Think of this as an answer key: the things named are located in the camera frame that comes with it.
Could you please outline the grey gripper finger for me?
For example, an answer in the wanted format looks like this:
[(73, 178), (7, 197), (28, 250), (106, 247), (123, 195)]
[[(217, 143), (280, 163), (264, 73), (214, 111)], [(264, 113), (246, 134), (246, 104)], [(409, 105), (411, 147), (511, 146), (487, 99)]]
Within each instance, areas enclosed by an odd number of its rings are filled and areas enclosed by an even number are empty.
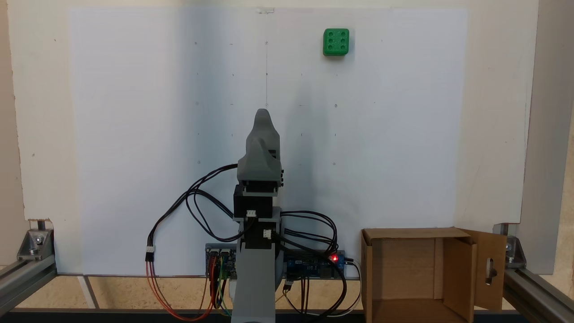
[(279, 135), (248, 135), (246, 153), (238, 161), (236, 177), (238, 181), (281, 182)]
[(253, 135), (263, 139), (267, 149), (280, 151), (280, 135), (267, 109), (258, 109), (254, 118)]

